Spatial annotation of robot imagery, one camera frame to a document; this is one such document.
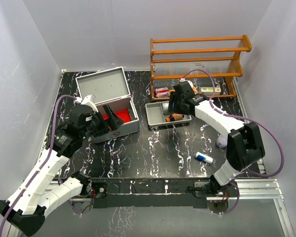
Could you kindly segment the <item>brown glass bottle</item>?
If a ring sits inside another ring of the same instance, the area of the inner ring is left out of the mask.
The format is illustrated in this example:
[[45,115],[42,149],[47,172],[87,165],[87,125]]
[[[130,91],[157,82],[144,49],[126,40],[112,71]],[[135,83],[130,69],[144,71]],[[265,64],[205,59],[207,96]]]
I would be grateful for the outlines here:
[[173,121],[180,121],[184,118],[184,116],[182,114],[176,114],[176,113],[173,113],[171,115],[169,115],[165,121],[166,122],[173,122]]

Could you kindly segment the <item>red first aid kit pouch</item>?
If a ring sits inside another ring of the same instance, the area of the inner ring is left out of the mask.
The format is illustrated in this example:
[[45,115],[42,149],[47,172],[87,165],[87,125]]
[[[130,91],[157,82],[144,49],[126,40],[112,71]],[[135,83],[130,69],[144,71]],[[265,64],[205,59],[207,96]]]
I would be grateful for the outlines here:
[[[128,109],[124,109],[124,110],[121,110],[121,111],[117,111],[115,112],[115,114],[121,119],[124,121],[124,123],[127,123],[127,122],[131,122],[132,119],[131,119],[131,116],[130,116],[130,112]],[[104,120],[111,120],[109,118],[108,115],[104,114],[102,115],[103,119]]]

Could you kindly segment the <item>grey medicine case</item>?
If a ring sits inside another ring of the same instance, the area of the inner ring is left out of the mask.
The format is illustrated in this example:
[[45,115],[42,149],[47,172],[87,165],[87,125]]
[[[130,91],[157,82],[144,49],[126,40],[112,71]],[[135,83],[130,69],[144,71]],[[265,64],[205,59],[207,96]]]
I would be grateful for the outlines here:
[[89,97],[104,119],[109,116],[105,105],[124,121],[115,131],[93,137],[94,143],[101,143],[140,131],[139,117],[135,109],[123,67],[79,76],[77,88],[82,98]]

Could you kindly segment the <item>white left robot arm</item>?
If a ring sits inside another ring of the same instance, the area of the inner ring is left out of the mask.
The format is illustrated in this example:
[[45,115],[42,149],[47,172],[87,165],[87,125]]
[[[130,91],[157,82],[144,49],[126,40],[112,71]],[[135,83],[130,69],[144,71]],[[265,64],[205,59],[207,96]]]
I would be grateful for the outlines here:
[[89,136],[99,137],[120,128],[124,121],[109,105],[104,106],[104,118],[94,106],[77,105],[69,120],[53,127],[51,140],[28,177],[7,200],[0,200],[4,222],[31,237],[42,227],[46,217],[69,199],[91,194],[91,179],[77,171],[55,189],[45,190]]

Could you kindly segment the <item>blue white tube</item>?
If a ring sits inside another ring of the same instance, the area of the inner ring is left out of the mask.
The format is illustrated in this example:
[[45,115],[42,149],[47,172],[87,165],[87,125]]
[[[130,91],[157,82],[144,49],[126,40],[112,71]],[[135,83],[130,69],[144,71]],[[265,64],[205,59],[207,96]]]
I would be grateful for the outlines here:
[[195,159],[199,162],[204,162],[207,164],[212,164],[213,163],[213,159],[203,153],[197,152],[195,154]]

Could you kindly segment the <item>white dropper bottle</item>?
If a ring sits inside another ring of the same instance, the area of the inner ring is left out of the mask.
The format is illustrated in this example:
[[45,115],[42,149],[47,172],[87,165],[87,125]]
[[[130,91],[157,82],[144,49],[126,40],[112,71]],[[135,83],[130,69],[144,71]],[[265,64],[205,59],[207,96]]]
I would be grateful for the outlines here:
[[161,104],[161,108],[164,112],[167,112],[168,111],[168,107],[169,107],[169,104],[168,103],[162,103]]

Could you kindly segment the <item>grey divided tray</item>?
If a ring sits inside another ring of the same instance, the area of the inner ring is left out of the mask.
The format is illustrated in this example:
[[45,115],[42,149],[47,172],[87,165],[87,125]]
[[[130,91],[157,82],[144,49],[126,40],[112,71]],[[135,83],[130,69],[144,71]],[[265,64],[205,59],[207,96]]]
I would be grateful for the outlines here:
[[169,102],[164,101],[145,104],[148,125],[150,128],[161,128],[171,125],[188,124],[192,120],[192,116],[183,115],[184,118],[180,121],[166,122],[165,119],[172,113],[169,113],[168,111],[164,112],[161,108],[162,103]]

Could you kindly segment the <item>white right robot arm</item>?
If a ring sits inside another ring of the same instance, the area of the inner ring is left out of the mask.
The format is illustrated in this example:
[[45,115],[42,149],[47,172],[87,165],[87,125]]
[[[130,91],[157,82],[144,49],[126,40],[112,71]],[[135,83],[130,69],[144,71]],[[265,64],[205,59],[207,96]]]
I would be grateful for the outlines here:
[[259,126],[230,117],[207,96],[196,95],[187,81],[175,85],[174,90],[170,93],[169,112],[203,120],[227,139],[226,161],[207,185],[207,190],[221,196],[231,180],[265,156]]

